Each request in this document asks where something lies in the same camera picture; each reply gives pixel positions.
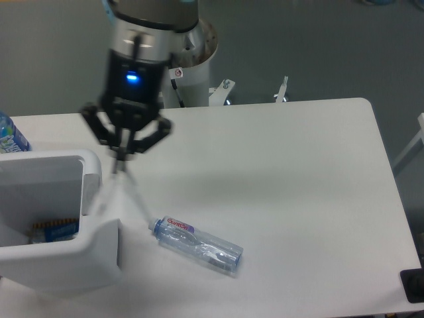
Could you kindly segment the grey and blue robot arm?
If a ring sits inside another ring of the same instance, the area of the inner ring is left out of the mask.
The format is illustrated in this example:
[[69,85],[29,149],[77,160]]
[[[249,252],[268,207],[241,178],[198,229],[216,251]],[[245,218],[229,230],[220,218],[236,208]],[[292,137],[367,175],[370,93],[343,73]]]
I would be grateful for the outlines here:
[[172,131],[158,96],[172,64],[176,34],[198,24],[197,1],[108,1],[114,17],[104,88],[80,113],[96,139],[114,154],[113,173]]

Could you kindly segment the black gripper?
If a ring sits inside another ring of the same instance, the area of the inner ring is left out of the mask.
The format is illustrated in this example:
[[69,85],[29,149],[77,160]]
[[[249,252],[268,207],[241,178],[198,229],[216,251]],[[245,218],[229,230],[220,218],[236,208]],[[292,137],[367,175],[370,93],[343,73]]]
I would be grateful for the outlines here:
[[[113,155],[112,173],[127,170],[127,161],[136,153],[145,153],[172,132],[172,122],[159,114],[158,94],[166,62],[133,60],[113,50],[109,51],[105,89],[99,98],[101,108],[112,124],[129,131],[121,148],[121,133],[110,131],[99,117],[94,103],[85,104],[79,111],[85,123],[101,146]],[[135,134],[150,122],[156,121],[156,130],[142,139]]]

